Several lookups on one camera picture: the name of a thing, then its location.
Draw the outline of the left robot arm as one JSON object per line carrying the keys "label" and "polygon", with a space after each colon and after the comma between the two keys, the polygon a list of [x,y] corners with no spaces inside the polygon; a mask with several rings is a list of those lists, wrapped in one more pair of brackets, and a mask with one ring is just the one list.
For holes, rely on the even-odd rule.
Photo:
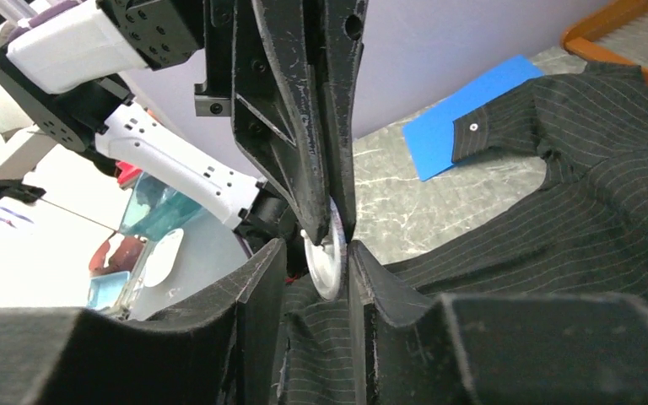
{"label": "left robot arm", "polygon": [[253,226],[253,178],[209,158],[140,109],[120,74],[205,52],[202,116],[227,117],[240,151],[309,240],[356,225],[354,93],[365,1],[65,2],[0,46],[0,85],[54,141],[94,162],[136,165],[230,229]]}

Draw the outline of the black pinstriped shirt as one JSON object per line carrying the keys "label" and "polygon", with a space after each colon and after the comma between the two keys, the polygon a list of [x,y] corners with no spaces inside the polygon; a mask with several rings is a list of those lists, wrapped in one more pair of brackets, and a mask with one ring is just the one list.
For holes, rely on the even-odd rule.
{"label": "black pinstriped shirt", "polygon": [[451,159],[536,155],[541,186],[507,211],[386,269],[418,293],[635,295],[648,303],[648,85],[589,62],[526,81],[454,123]]}

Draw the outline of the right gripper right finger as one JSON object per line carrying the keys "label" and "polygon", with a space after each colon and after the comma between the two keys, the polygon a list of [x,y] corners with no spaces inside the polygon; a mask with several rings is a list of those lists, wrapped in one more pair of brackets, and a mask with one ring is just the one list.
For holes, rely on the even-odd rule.
{"label": "right gripper right finger", "polygon": [[421,295],[348,248],[358,404],[648,404],[648,305],[623,294]]}

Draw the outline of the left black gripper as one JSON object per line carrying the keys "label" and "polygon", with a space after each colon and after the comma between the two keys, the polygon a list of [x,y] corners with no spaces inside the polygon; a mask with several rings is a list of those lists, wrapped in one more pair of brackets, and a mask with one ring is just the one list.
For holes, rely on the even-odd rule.
{"label": "left black gripper", "polygon": [[310,241],[328,233],[329,196],[345,240],[352,240],[352,120],[366,1],[96,5],[153,71],[204,50],[207,78],[194,85],[196,115],[230,116],[232,90],[236,142],[292,207]]}

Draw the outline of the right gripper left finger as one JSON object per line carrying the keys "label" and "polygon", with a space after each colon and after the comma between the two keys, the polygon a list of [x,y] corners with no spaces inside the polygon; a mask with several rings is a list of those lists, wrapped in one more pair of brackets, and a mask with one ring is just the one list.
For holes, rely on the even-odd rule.
{"label": "right gripper left finger", "polygon": [[265,404],[287,252],[144,321],[82,308],[0,309],[0,404]]}

